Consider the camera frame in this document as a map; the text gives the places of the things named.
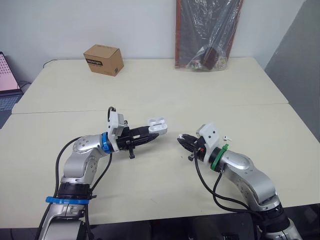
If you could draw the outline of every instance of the table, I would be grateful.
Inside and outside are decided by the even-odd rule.
[[[142,106],[284,104],[287,99],[252,57],[231,58],[227,70],[175,69],[173,59],[124,60],[116,77],[91,72],[85,60],[48,63],[12,113],[120,110]]]
[[[168,133],[138,146],[135,159],[115,153],[110,169],[90,201],[91,224],[225,213],[202,186],[189,153],[176,137],[195,134],[214,121],[221,136],[232,138],[229,149],[249,156],[274,182],[284,207],[320,202],[320,144],[288,104],[193,106],[157,109],[139,106],[121,111],[131,128],[149,117],[165,116]],[[13,114],[0,134],[0,226],[37,227],[45,198],[54,191],[56,157],[69,140],[106,130],[106,111]],[[60,172],[69,147],[61,158]],[[96,177],[108,162],[99,162]],[[218,174],[200,164],[209,185]],[[222,178],[218,192],[242,200],[238,189]]]

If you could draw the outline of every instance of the blue ring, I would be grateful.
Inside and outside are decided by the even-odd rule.
[[[53,196],[47,196],[45,202],[53,204],[89,204],[88,199],[62,199],[54,198]]]
[[[107,154],[110,154],[110,148],[108,146],[108,133],[102,133],[102,150],[105,151]]]

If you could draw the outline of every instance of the cardboard box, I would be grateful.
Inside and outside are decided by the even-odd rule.
[[[124,67],[120,49],[116,47],[95,44],[83,55],[94,73],[115,76]]]

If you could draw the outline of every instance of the gray wall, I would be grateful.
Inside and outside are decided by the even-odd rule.
[[[319,0],[303,3],[265,72],[320,141]]]

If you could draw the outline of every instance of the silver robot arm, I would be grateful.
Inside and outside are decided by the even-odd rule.
[[[249,157],[228,150],[228,144],[220,148],[220,137],[213,123],[201,126],[196,134],[198,138],[181,134],[177,140],[190,152],[196,149],[199,160],[209,164],[213,171],[222,172],[238,187],[249,209],[263,218],[258,222],[263,237],[302,240],[295,224],[286,216],[271,179]]]
[[[88,203],[93,189],[90,188],[97,172],[99,159],[108,154],[123,150],[129,151],[129,157],[135,157],[133,149],[148,143],[167,132],[168,126],[153,121],[151,126],[129,129],[122,114],[111,107],[108,111],[108,130],[98,135],[86,135],[73,144],[72,154],[66,160],[63,176],[57,194],[46,198],[49,206],[38,228],[36,240],[84,240],[88,232],[89,220],[80,220],[88,216]]]

